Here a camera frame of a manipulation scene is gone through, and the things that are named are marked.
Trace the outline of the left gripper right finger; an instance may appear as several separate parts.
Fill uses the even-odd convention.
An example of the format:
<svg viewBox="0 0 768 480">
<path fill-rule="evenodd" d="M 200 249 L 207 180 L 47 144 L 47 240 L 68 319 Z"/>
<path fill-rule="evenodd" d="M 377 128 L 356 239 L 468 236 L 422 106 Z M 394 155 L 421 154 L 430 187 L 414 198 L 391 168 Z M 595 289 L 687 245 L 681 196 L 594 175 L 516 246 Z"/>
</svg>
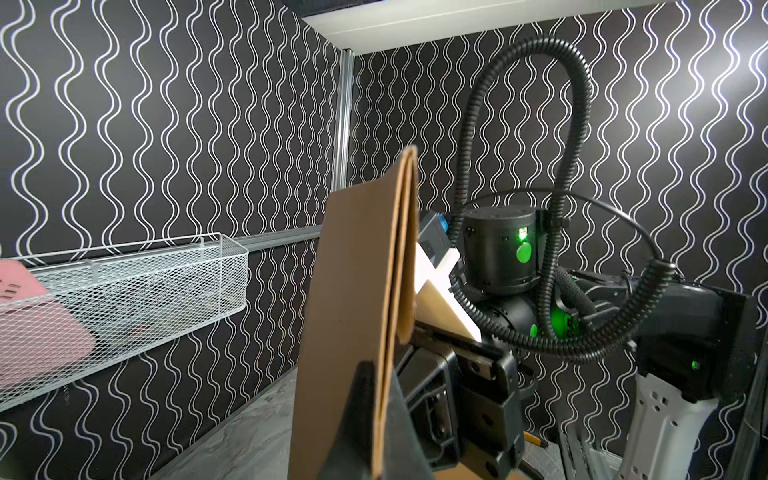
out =
<svg viewBox="0 0 768 480">
<path fill-rule="evenodd" d="M 434 474 L 426 460 L 397 375 L 390 375 L 382 479 L 427 480 Z"/>
</svg>

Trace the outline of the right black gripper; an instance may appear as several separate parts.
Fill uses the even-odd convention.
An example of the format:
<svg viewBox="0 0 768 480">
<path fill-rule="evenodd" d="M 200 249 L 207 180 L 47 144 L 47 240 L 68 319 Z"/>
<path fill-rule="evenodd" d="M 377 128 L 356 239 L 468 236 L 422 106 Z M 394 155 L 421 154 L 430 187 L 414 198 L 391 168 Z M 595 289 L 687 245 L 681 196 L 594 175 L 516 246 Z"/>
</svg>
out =
<svg viewBox="0 0 768 480">
<path fill-rule="evenodd" d="M 464 466 L 505 479 L 525 450 L 515 355 L 418 323 L 396 349 L 395 370 L 417 444 L 437 473 Z"/>
</svg>

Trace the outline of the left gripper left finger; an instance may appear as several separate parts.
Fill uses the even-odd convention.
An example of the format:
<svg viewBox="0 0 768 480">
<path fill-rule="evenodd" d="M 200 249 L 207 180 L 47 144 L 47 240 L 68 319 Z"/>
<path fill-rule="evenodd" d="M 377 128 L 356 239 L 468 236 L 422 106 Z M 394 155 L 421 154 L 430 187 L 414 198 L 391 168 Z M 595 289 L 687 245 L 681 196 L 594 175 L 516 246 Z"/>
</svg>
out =
<svg viewBox="0 0 768 480">
<path fill-rule="evenodd" d="M 375 369 L 358 363 L 330 452 L 318 479 L 372 479 Z"/>
</svg>

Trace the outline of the brown file bag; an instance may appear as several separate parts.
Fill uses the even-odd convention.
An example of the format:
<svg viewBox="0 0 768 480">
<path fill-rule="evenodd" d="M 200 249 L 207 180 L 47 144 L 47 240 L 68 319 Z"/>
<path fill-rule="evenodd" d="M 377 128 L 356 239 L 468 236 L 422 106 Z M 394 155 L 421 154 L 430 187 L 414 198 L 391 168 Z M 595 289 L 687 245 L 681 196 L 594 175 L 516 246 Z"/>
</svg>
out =
<svg viewBox="0 0 768 480">
<path fill-rule="evenodd" d="M 383 472 L 397 343 L 414 325 L 417 150 L 379 179 L 332 193 L 305 308 L 288 476 L 318 479 L 361 361 L 375 369 L 373 478 Z"/>
</svg>

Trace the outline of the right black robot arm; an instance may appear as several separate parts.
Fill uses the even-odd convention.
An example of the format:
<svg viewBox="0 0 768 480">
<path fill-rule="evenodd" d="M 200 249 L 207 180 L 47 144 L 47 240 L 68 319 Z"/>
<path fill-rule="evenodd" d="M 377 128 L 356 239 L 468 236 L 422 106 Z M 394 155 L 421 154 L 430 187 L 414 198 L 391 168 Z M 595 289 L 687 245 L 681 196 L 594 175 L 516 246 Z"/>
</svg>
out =
<svg viewBox="0 0 768 480">
<path fill-rule="evenodd" d="M 476 124 L 494 83 L 515 63 L 546 56 L 560 64 L 572 110 L 564 152 L 547 204 L 516 211 L 471 198 Z M 475 332 L 513 351 L 591 364 L 637 347 L 636 400 L 617 477 L 683 479 L 709 417 L 750 387 L 756 363 L 753 297 L 679 277 L 650 232 L 627 213 L 605 211 L 629 227 L 651 254 L 639 276 L 603 276 L 560 263 L 566 206 L 585 143 L 592 85 L 574 44 L 542 35 L 517 41 L 479 74 L 463 113 L 454 165 L 449 251 L 464 259 L 447 274 L 450 308 Z"/>
</svg>

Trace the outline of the pink triangular board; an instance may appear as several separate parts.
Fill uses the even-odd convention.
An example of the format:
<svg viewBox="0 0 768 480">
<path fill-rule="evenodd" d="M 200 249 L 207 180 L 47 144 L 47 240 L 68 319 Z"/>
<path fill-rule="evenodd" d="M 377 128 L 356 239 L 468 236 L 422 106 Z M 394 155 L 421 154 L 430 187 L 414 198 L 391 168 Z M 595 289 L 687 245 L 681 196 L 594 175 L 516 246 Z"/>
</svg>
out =
<svg viewBox="0 0 768 480">
<path fill-rule="evenodd" d="M 1 387 L 85 359 L 95 339 L 21 262 L 1 261 Z"/>
</svg>

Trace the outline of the yellow handled pliers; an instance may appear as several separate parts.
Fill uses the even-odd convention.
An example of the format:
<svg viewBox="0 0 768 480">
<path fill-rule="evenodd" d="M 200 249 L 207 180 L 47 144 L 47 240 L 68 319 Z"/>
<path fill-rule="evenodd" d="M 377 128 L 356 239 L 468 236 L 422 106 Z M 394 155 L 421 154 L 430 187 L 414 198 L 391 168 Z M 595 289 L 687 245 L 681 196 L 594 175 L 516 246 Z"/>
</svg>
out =
<svg viewBox="0 0 768 480">
<path fill-rule="evenodd" d="M 524 436 L 524 440 L 527 443 L 534 445 L 536 447 L 547 449 L 549 446 L 549 442 L 546 439 L 539 437 L 537 435 L 534 435 L 528 431 L 524 431 L 523 436 Z"/>
</svg>

